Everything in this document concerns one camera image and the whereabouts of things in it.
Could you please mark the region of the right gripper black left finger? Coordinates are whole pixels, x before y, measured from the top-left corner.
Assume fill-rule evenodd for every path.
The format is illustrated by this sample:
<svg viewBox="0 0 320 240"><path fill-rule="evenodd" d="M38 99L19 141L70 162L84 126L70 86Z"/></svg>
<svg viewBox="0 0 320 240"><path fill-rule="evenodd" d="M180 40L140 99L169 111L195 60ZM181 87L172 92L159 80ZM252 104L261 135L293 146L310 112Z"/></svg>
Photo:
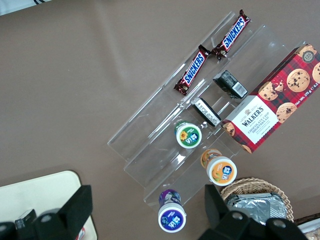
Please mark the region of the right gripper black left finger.
<svg viewBox="0 0 320 240"><path fill-rule="evenodd" d="M2 240L75 240L93 211L92 187L82 185L57 209L37 215L27 210L15 221L0 223Z"/></svg>

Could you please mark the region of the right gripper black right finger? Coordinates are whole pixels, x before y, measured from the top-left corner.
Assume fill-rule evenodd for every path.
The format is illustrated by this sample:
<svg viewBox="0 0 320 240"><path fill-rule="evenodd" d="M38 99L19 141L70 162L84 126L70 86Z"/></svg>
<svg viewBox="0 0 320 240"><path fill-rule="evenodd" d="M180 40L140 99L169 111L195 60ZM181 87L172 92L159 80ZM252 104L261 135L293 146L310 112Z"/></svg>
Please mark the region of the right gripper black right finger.
<svg viewBox="0 0 320 240"><path fill-rule="evenodd" d="M210 228L200 240L305 240L306 236L291 221L269 218L260 224L238 210L229 210L217 188L204 187L205 212Z"/></svg>

